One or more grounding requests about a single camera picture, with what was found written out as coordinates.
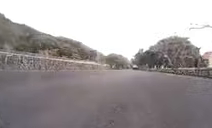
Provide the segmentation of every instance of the hill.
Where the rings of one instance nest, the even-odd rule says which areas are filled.
[[[27,25],[14,23],[1,13],[0,49],[104,62],[102,53],[79,41],[54,37]]]

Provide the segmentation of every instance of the tree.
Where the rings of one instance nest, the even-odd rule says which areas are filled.
[[[109,54],[106,56],[106,63],[110,65],[111,68],[116,69],[124,69],[128,68],[129,61],[127,58],[123,57],[122,55],[118,54]]]
[[[173,67],[198,67],[201,61],[200,48],[186,37],[172,36],[160,40],[150,50],[166,55]]]
[[[162,53],[152,50],[139,50],[133,60],[138,66],[148,66],[149,68],[160,68],[162,65],[169,67],[169,59]]]

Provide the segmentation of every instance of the green tree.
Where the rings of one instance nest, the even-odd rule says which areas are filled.
[[[111,68],[124,69],[129,67],[129,60],[122,55],[109,54],[105,57],[105,60]]]
[[[166,55],[173,67],[198,67],[202,62],[200,48],[186,37],[172,36],[160,40],[150,47],[151,51]]]

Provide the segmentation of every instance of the gray pavement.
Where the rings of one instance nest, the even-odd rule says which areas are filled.
[[[212,79],[0,71],[0,128],[212,128]]]

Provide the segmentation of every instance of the road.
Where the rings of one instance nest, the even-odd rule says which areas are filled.
[[[1,128],[212,128],[212,79],[0,71]]]

